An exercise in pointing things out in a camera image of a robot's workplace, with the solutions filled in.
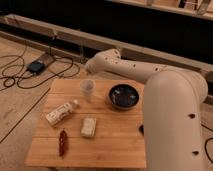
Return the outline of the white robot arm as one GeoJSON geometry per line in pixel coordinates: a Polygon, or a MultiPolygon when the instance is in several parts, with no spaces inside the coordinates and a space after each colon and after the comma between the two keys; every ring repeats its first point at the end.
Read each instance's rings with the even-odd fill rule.
{"type": "Polygon", "coordinates": [[[208,85],[200,73],[124,60],[116,49],[96,53],[85,70],[118,74],[144,85],[147,171],[205,171],[200,105],[208,95],[208,85]]]}

